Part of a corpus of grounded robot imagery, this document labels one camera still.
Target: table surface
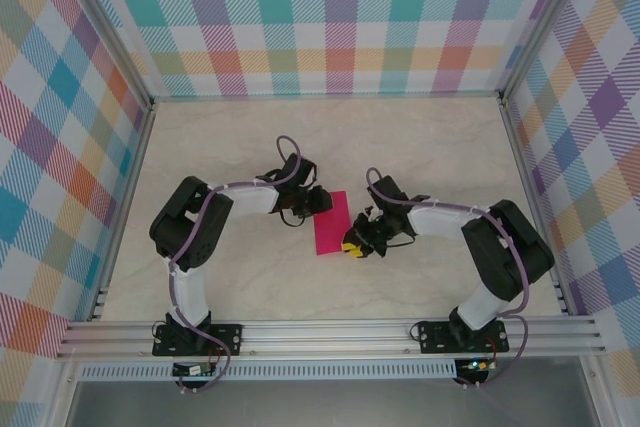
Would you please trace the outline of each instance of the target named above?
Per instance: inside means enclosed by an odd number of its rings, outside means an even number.
[[[377,166],[409,197],[529,210],[494,98],[233,100],[161,104],[109,286],[103,320],[160,320],[170,307],[167,272],[151,222],[183,178],[251,180],[282,166],[275,138],[297,140],[319,183],[346,190],[351,218],[372,204],[364,174]],[[384,259],[316,256],[313,222],[277,215],[230,221],[206,268],[219,320],[444,317],[479,276],[464,242],[420,237]],[[526,315],[557,315],[545,275]]]

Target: purple cable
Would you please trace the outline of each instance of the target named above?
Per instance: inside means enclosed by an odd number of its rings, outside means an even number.
[[[256,185],[260,185],[264,187],[275,187],[276,185],[280,185],[280,184],[284,184],[285,182],[288,182],[298,173],[298,170],[300,169],[300,162],[301,162],[300,147],[298,146],[296,141],[293,140],[291,137],[287,135],[278,136],[278,138],[276,139],[276,147],[278,148],[278,153],[280,154],[280,157],[282,158],[282,160],[286,160],[282,152],[282,148],[280,147],[280,141],[282,140],[289,141],[293,145],[293,148],[296,151],[297,159],[296,159],[296,165],[293,171],[289,175],[287,175],[285,178],[274,181],[274,182],[263,182],[258,180],[250,181],[250,182],[232,182],[230,184],[220,185],[218,187],[213,188],[211,191],[209,191],[204,201],[202,202],[202,207],[200,207],[200,210],[198,211],[198,218],[193,224],[193,227],[191,228],[191,232],[189,233],[187,240],[184,242],[180,250],[178,250],[176,255],[174,255],[169,260],[169,297],[171,298],[171,305],[175,309],[176,315],[189,330],[195,332],[201,337],[204,337],[208,341],[218,345],[220,348],[224,350],[224,353],[227,356],[227,361],[225,362],[224,367],[222,368],[222,371],[216,377],[209,380],[205,385],[203,385],[199,389],[198,388],[190,389],[185,387],[184,384],[182,383],[182,377],[180,377],[178,379],[178,384],[182,388],[182,393],[188,392],[188,393],[195,394],[198,392],[204,392],[205,390],[209,390],[211,387],[217,384],[220,381],[220,379],[224,376],[224,374],[226,374],[227,369],[229,368],[229,364],[231,363],[231,351],[229,350],[229,347],[220,339],[217,339],[212,335],[209,335],[206,332],[201,331],[196,326],[191,324],[187,320],[187,318],[184,316],[182,311],[180,310],[180,306],[178,305],[178,302],[176,300],[176,291],[175,291],[175,275],[176,275],[176,269],[177,269],[177,262],[182,258],[184,253],[187,251],[187,249],[193,242],[193,239],[195,238],[196,234],[198,233],[198,230],[200,229],[200,225],[202,224],[202,219],[203,219],[203,215],[201,215],[201,213],[206,212],[207,207],[209,206],[209,202],[211,202],[211,199],[213,198],[214,195],[216,195],[217,193],[223,190],[234,189],[237,187],[254,187]]]
[[[527,340],[529,339],[529,325],[527,324],[527,321],[524,317],[517,315],[520,312],[522,312],[527,306],[527,304],[529,303],[529,278],[527,277],[527,271],[524,268],[524,264],[522,262],[522,258],[520,257],[520,253],[516,249],[516,246],[511,240],[511,237],[509,236],[507,231],[504,230],[504,227],[500,225],[500,222],[498,222],[495,217],[493,217],[488,212],[485,212],[484,210],[478,209],[477,207],[467,207],[464,205],[447,204],[447,203],[434,202],[429,200],[422,201],[422,202],[416,201],[416,200],[398,200],[392,197],[388,197],[384,195],[382,192],[380,192],[378,189],[376,189],[375,186],[373,185],[373,182],[371,182],[372,172],[374,172],[378,176],[378,178],[382,178],[382,174],[375,167],[370,167],[369,170],[367,170],[367,174],[366,174],[367,184],[369,184],[369,189],[371,190],[371,192],[376,194],[382,200],[385,200],[386,202],[389,202],[391,204],[408,205],[412,207],[413,206],[435,207],[437,205],[438,207],[441,207],[443,209],[453,210],[455,212],[473,212],[474,214],[481,215],[482,217],[487,219],[489,222],[491,222],[491,224],[496,228],[496,230],[500,233],[502,238],[507,243],[507,246],[509,247],[511,254],[513,255],[513,258],[516,261],[516,265],[518,266],[518,271],[520,272],[520,278],[522,279],[522,302],[515,309],[505,310],[504,312],[501,312],[499,314],[499,317],[502,317],[503,319],[520,320],[524,327],[524,335],[522,336],[522,344],[520,345],[520,349],[518,349],[518,352],[516,353],[511,363],[507,366],[507,368],[504,369],[495,377],[493,377],[492,379],[489,379],[486,382],[484,382],[485,385],[489,383],[494,383],[497,379],[502,378],[505,373],[511,370],[512,366],[520,359],[520,357],[522,357],[522,354],[524,353],[524,349],[527,345]]]

